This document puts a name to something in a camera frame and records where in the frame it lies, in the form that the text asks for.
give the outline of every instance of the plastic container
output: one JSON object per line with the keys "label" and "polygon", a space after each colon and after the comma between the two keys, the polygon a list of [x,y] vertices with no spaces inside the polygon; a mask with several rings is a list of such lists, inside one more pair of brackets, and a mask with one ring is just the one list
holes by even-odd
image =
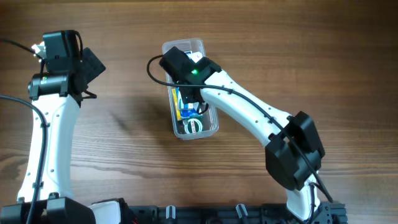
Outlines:
{"label": "plastic container", "polygon": [[[200,52],[203,57],[206,57],[205,48],[203,46],[203,41],[201,39],[185,39],[185,40],[175,40],[166,42],[163,47],[162,51],[163,54],[169,51],[172,47],[177,47],[178,49],[184,52]],[[172,83],[172,78],[169,74],[166,73],[167,82]],[[174,133],[176,137],[183,139],[183,140],[191,140],[191,139],[198,139],[198,138],[205,138],[213,135],[217,132],[219,128],[218,124],[218,116],[217,110],[214,106],[209,106],[208,111],[203,113],[201,117],[201,123],[203,125],[202,131],[195,132],[195,133],[186,133],[185,126],[188,124],[188,121],[179,121],[177,119],[176,109],[175,109],[175,102],[172,90],[174,87],[168,87],[169,91],[169,100],[170,100],[170,109],[172,112],[172,119],[173,119],[173,127]]]}

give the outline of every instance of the black cable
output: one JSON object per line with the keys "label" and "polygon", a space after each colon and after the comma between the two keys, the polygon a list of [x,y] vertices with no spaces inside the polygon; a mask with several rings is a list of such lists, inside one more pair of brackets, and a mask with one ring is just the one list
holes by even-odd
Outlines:
{"label": "black cable", "polygon": [[43,74],[43,72],[44,72],[44,65],[45,65],[45,61],[44,61],[44,59],[42,59],[42,61],[40,62],[40,74]]}
{"label": "black cable", "polygon": [[319,186],[317,183],[313,183],[324,195],[326,195],[325,191]]}
{"label": "black cable", "polygon": [[33,219],[33,215],[34,215],[34,210],[35,210],[35,202],[37,201],[37,196],[39,194],[39,190],[40,190],[40,182],[42,180],[42,173],[43,173],[43,169],[44,169],[44,154],[45,154],[45,148],[47,146],[47,121],[45,120],[45,117],[43,115],[43,113],[34,105],[32,105],[31,103],[28,103],[24,100],[18,99],[18,98],[14,98],[11,96],[3,96],[0,95],[0,99],[4,99],[4,100],[12,100],[18,103],[22,103],[25,106],[28,106],[30,108],[32,108],[37,115],[39,116],[41,122],[42,122],[42,148],[40,150],[40,159],[39,159],[39,166],[37,168],[37,174],[36,174],[36,181],[34,184],[34,192],[33,192],[33,197],[32,197],[32,202],[30,204],[30,209],[29,209],[29,213],[27,216],[27,224],[31,224],[32,223],[32,219]]}
{"label": "black cable", "polygon": [[198,107],[198,109],[197,109],[197,114],[199,114],[199,115],[201,115],[201,114],[204,114],[204,113],[206,113],[206,111],[209,109],[209,104],[208,104],[208,103],[206,103],[205,110],[204,110],[204,111],[202,111],[202,112],[200,112],[200,113],[199,113],[199,109],[200,109],[200,107]]}
{"label": "black cable", "polygon": [[296,150],[296,152],[303,158],[304,162],[307,164],[308,168],[310,169],[311,173],[314,175],[315,179],[317,180],[317,182],[319,183],[320,187],[324,190],[322,191],[326,198],[328,199],[328,201],[330,203],[333,203],[333,199],[330,196],[329,192],[327,191],[325,185],[323,184],[321,178],[319,177],[319,175],[317,174],[316,170],[311,166],[311,162],[308,160],[308,158],[304,155],[304,153],[301,151],[301,149],[299,148],[299,146],[296,144],[296,142],[293,140],[293,138],[287,133],[287,131],[269,114],[267,113],[264,109],[262,109],[257,103],[255,103],[254,101],[252,101],[250,98],[248,98],[247,96],[243,95],[242,93],[236,92],[233,89],[229,89],[229,88],[225,88],[225,87],[221,87],[221,86],[216,86],[216,85],[186,85],[186,84],[173,84],[173,83],[167,83],[167,82],[162,82],[158,79],[156,79],[149,71],[149,66],[150,64],[157,58],[161,58],[163,57],[163,55],[158,55],[155,56],[153,58],[151,58],[148,61],[147,64],[147,73],[148,76],[155,81],[158,84],[161,85],[165,85],[165,86],[171,86],[171,87],[189,87],[189,88],[212,88],[212,89],[217,89],[217,90],[223,90],[223,91],[227,91],[229,94],[235,94],[240,96],[241,98],[243,98],[244,100],[246,100],[247,102],[249,102],[250,104],[252,104],[255,108],[257,108],[266,118],[269,119],[269,121],[271,123],[274,123],[275,126],[277,126],[280,131],[282,132],[282,134],[284,136],[287,137],[287,139],[290,141],[290,143],[293,145],[293,148]]}
{"label": "black cable", "polygon": [[19,48],[22,48],[22,49],[24,49],[24,50],[26,50],[26,51],[28,51],[28,52],[34,54],[38,59],[42,59],[42,60],[43,60],[43,58],[42,58],[41,56],[37,55],[36,52],[35,52],[33,49],[30,49],[30,48],[28,48],[28,47],[25,47],[25,46],[23,46],[22,44],[20,44],[20,43],[18,43],[18,42],[15,42],[15,41],[9,40],[9,39],[5,39],[5,38],[0,38],[0,42],[12,44],[12,45],[17,46],[17,47],[19,47]]}
{"label": "black cable", "polygon": [[315,214],[315,193],[314,193],[314,185],[316,183],[310,183],[310,188],[311,188],[311,215],[310,218],[308,219],[308,221],[306,222],[306,224],[311,224],[311,222],[313,221],[313,216]]}

